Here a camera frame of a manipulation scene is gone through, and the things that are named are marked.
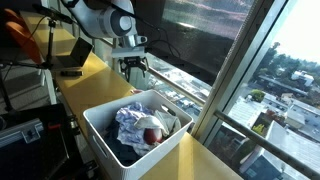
metal rail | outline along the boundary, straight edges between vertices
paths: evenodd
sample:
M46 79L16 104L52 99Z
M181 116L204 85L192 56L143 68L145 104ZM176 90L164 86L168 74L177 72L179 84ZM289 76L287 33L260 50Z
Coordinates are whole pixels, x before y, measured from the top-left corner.
M291 167L295 168L297 171L302 173L303 175L307 176L310 179L320 179L319 172L316 172L315 170L311 169L307 165L303 164L299 160L297 160L295 157L291 156L290 154L287 154L286 152L279 149L277 146L273 145L263 137L257 135L255 132L245 128L240 123L232 119L231 117L227 116L223 112L216 110L214 112L214 115L220 118L225 123L229 124L254 142L256 142L259 146L263 147L264 149L268 150L270 153L272 153L277 158L281 159L283 162L287 163Z

red object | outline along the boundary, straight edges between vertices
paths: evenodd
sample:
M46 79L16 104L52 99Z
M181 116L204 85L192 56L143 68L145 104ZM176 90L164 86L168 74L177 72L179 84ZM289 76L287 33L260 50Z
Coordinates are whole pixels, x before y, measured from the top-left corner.
M161 129L148 129L148 128L146 128L144 130L143 139L149 145L152 145L155 142L160 143L162 141Z
M60 123L49 123L48 124L48 129L52 130L52 129L57 129L60 128L61 124Z

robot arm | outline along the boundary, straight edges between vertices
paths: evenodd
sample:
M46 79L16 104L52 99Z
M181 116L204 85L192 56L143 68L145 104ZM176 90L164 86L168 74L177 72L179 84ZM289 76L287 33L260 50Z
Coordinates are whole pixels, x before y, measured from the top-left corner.
M147 41L146 37L138 36L136 20L128 15L134 13L130 0L99 0L106 7L98 10L90 9L85 0L61 2L77 20L82 31L91 38L119 38L122 48L136 47Z
M90 9L85 0L61 0L77 20L82 31L91 38L118 38L121 48L112 50L111 56L120 59L119 70L130 79L132 67L144 71L148 69L145 58L145 48L138 46L145 43L147 38L138 36L136 19L132 17L133 7L130 0L98 0L106 7Z

orange object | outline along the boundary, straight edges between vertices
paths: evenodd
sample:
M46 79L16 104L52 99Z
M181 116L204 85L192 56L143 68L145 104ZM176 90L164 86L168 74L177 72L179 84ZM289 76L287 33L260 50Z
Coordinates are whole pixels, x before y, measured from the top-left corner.
M30 59L36 64L41 64L40 50L30 31L26 27L12 21L6 23L6 28Z
M14 12L13 10L6 8L6 9L4 9L4 14L6 16L7 21L13 21L13 22L20 24L23 27L27 27L23 18L19 14L17 14L16 12Z

sky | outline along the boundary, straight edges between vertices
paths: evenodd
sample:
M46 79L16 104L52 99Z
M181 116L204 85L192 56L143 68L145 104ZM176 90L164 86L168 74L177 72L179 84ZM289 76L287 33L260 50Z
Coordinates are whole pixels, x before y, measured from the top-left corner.
M279 53L320 64L320 0L297 0L274 42Z

